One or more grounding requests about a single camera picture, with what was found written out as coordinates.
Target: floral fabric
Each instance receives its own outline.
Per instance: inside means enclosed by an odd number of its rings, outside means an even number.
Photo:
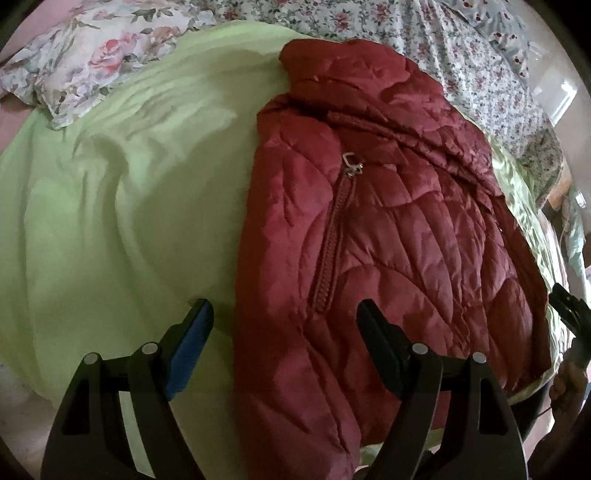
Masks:
[[[515,74],[525,82],[530,76],[527,52],[530,40],[523,20],[509,0],[440,0],[460,14],[503,55]]]
[[[190,0],[221,21],[258,20],[328,40],[390,45],[531,173],[540,204],[564,161],[550,120],[489,42],[439,0]]]
[[[215,23],[173,0],[87,1],[0,69],[0,87],[70,125],[138,69],[170,53],[189,28]]]

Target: human hand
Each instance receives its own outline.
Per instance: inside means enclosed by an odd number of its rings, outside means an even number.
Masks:
[[[579,416],[589,382],[587,372],[571,361],[572,356],[572,350],[567,350],[550,387],[552,414],[556,422],[553,430],[562,434],[570,431]]]

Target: light green sheet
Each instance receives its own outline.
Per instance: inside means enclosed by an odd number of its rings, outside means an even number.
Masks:
[[[0,157],[0,356],[57,404],[84,354],[129,355],[207,297],[216,325],[173,410],[210,480],[245,478],[230,405],[235,263],[256,113],[288,89],[277,57],[299,37],[254,22],[187,34],[66,129],[33,112]],[[551,275],[516,166],[495,160]]]
[[[535,205],[535,199],[528,188],[528,174],[505,147],[492,137],[488,137],[488,141],[492,148],[492,167],[496,179],[505,193],[507,206],[519,223],[525,239],[534,254],[540,273],[544,277],[546,287],[548,291],[551,291],[554,284],[560,283],[561,279],[556,278],[554,275],[555,270],[553,268],[550,247],[538,220],[538,208]],[[531,396],[558,370],[560,354],[564,353],[564,345],[559,342],[559,339],[568,337],[568,334],[566,327],[560,321],[560,317],[550,305],[548,305],[546,311],[546,318],[548,319],[550,328],[552,368],[538,382],[513,396],[511,398],[512,403],[517,403]]]

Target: blue gripper pad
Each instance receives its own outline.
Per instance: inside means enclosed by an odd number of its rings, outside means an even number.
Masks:
[[[193,369],[212,328],[213,306],[210,302],[205,301],[168,364],[167,382],[164,386],[164,395],[168,401],[187,388]]]

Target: finger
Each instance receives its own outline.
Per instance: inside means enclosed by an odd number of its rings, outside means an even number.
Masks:
[[[569,383],[573,386],[574,390],[578,393],[585,392],[587,389],[587,372],[577,367],[574,363],[567,363],[567,373]]]
[[[562,360],[560,366],[558,367],[558,375],[562,375],[563,377],[568,377],[568,364],[567,360]]]
[[[568,350],[565,351],[562,361],[563,362],[570,362],[572,357],[573,357],[573,349],[569,348]]]
[[[566,392],[566,383],[561,375],[556,375],[554,377],[554,384],[552,385],[552,389],[554,390],[554,399],[561,396],[564,392]]]
[[[554,385],[552,385],[550,387],[550,390],[548,392],[548,396],[550,397],[550,400],[554,401],[558,398],[558,393],[556,392],[556,389],[554,388]]]

